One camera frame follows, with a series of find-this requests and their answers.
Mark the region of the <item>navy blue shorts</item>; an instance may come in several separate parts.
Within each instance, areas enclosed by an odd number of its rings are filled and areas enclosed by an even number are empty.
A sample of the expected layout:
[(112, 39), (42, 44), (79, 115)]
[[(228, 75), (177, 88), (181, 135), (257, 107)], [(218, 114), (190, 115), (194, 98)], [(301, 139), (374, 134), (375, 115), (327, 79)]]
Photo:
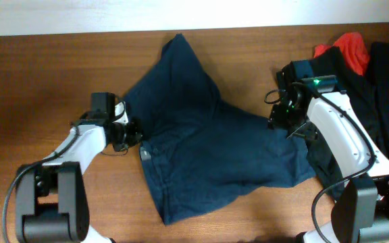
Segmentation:
[(291, 188), (315, 173), (300, 138), (225, 102), (183, 35), (124, 96), (142, 128), (140, 160), (162, 222), (220, 209), (259, 187)]

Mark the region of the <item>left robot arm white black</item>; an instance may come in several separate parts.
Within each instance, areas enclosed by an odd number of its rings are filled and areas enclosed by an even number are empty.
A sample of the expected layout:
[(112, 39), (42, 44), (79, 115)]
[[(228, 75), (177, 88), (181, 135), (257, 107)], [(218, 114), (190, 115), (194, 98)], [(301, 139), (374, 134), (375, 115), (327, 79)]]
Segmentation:
[(112, 242), (90, 224), (83, 174), (108, 144), (127, 151), (142, 138), (140, 120), (80, 119), (48, 157), (18, 169), (16, 238), (19, 242)]

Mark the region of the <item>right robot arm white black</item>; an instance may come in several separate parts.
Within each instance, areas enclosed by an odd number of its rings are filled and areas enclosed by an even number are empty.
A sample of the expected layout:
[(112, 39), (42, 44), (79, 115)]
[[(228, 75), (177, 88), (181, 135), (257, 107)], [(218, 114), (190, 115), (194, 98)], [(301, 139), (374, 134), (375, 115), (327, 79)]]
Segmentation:
[(321, 135), (342, 179), (313, 199), (315, 229), (299, 242), (389, 242), (389, 159), (359, 121), (335, 76), (285, 80), (277, 74), (279, 97), (270, 122), (287, 137)]

